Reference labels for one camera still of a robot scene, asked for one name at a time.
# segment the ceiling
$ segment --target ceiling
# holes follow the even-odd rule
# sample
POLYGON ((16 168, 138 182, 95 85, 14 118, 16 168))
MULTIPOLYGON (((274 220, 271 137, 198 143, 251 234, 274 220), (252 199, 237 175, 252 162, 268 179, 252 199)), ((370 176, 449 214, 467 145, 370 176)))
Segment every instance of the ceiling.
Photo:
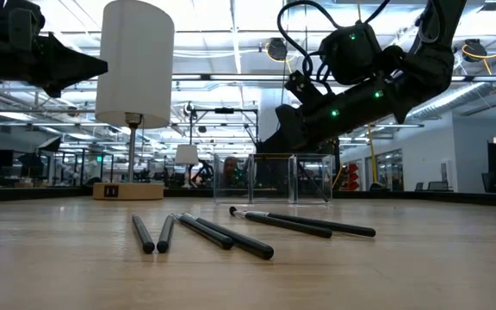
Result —
MULTIPOLYGON (((54 32, 57 38, 69 48, 82 53, 97 56, 99 54, 102 12, 107 0, 43 0, 33 1, 41 6, 46 17, 46 27, 42 35, 48 31, 54 32)), ((282 90, 283 74, 288 74, 284 63, 275 62, 265 52, 265 44, 270 38, 280 37, 276 30, 276 14, 284 5, 282 0, 151 0, 147 1, 168 13, 175 23, 174 51, 174 81, 172 85, 172 115, 170 121, 178 127, 168 127, 157 130, 145 130, 139 134, 145 137, 144 152, 156 152, 155 157, 173 156, 177 144, 189 142, 188 117, 183 108, 190 102, 196 109, 214 109, 230 107, 236 109, 258 109, 260 114, 271 113, 273 108, 286 103, 298 104, 296 99, 287 91, 282 90), (185 81, 190 74, 213 73, 243 75, 243 77, 228 77, 225 80, 214 81, 185 81), (271 81, 256 81, 254 75, 272 74, 271 81)), ((462 46, 466 39, 480 39, 489 54, 496 53, 496 4, 493 1, 469 0, 463 18, 456 30, 454 47, 462 46)), ((335 20, 341 25, 353 24, 358 19, 357 0, 319 1, 324 5, 335 20)), ((369 16, 380 1, 361 1, 363 19, 369 16)), ((393 0, 386 9, 372 21, 378 40, 383 47, 397 44, 408 50, 416 35, 413 26, 417 17, 422 13, 426 1, 393 0)), ((318 49, 319 44, 332 30, 332 25, 316 10, 303 6, 289 11, 283 24, 289 34, 309 51, 318 49)), ((301 68, 301 57, 289 48, 288 63, 292 70, 301 68)), ((456 59, 462 60, 460 52, 456 59)), ((496 58, 490 59, 493 75, 496 75, 496 58)), ((457 61, 454 68, 457 76, 486 76, 484 65, 457 61)), ((471 83, 456 82, 450 91, 461 91, 472 86, 471 83)), ((333 90, 338 93, 345 88, 336 84, 333 90)), ((449 108, 457 114, 469 114, 468 117, 496 117, 496 106, 486 108, 488 104, 496 104, 496 83, 494 88, 479 98, 470 97, 454 107, 450 102, 425 102, 413 112, 427 107, 425 115, 414 113, 409 118, 412 123, 423 119, 433 119, 449 108)), ((477 90, 465 93, 471 95, 477 90)), ((96 80, 78 84, 66 90, 59 100, 49 99, 45 94, 28 85, 17 82, 0 84, 0 109, 35 109, 40 112, 26 113, 30 120, 8 117, 0 113, 0 123, 85 123, 95 122, 93 113, 56 114, 43 110, 81 109, 92 110, 96 101, 96 80)), ((262 124, 260 136, 267 137, 276 128, 276 120, 263 118, 273 124, 262 124)), ((242 124, 256 122, 253 113, 235 113, 232 115, 216 115, 208 113, 201 118, 197 125, 207 124, 238 124, 237 126, 207 125, 207 131, 200 133, 198 127, 193 130, 194 142, 200 144, 202 154, 218 152, 244 156, 254 152, 254 147, 248 133, 242 124)), ((66 135, 65 140, 73 143, 116 142, 128 141, 126 128, 110 128, 104 126, 91 127, 62 127, 44 126, 44 130, 60 133, 75 133, 76 137, 66 135)), ((380 134, 387 139, 394 129, 383 128, 380 134)), ((363 130, 356 130, 350 137, 364 137, 363 130)), ((105 146, 107 151, 118 156, 126 156, 126 151, 105 146)))

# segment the white wall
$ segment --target white wall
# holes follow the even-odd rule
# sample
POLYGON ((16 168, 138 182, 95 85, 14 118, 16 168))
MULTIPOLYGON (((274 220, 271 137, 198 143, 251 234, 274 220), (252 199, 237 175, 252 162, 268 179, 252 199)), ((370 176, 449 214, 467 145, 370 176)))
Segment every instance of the white wall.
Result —
POLYGON ((453 127, 459 191, 483 193, 481 173, 488 170, 487 142, 496 137, 496 119, 458 117, 453 127))
MULTIPOLYGON (((450 161, 449 185, 457 191, 456 153, 451 113, 438 121, 424 121, 424 128, 401 129, 392 140, 375 140, 375 154, 401 149, 403 153, 404 190, 412 191, 418 182, 441 181, 441 163, 450 161)), ((370 156, 370 147, 345 150, 342 162, 370 156)))

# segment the person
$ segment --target person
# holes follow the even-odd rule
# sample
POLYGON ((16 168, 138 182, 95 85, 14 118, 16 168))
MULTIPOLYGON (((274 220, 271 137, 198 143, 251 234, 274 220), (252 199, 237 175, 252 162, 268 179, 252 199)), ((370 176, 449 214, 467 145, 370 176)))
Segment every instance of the person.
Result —
POLYGON ((222 184, 227 187, 233 186, 236 181, 234 172, 237 169, 238 160, 234 157, 225 158, 225 162, 223 163, 223 182, 222 184))

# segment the lamp pole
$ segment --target lamp pole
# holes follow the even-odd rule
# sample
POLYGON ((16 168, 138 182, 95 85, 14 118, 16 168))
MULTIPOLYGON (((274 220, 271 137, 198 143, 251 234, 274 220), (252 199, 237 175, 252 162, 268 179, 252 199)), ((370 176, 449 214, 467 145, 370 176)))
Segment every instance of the lamp pole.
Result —
POLYGON ((127 167, 127 181, 133 183, 133 167, 135 166, 135 134, 137 127, 143 121, 143 115, 126 113, 126 123, 131 130, 129 133, 129 166, 127 167))

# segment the glass wall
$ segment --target glass wall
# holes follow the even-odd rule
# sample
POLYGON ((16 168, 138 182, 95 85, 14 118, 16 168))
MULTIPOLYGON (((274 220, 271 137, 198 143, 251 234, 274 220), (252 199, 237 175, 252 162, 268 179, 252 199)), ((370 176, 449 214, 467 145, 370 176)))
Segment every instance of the glass wall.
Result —
MULTIPOLYGON (((376 157, 376 177, 377 182, 383 184, 391 190, 403 190, 403 152, 401 149, 384 152, 376 157)), ((370 188, 373 181, 372 159, 366 158, 366 189, 370 188)))

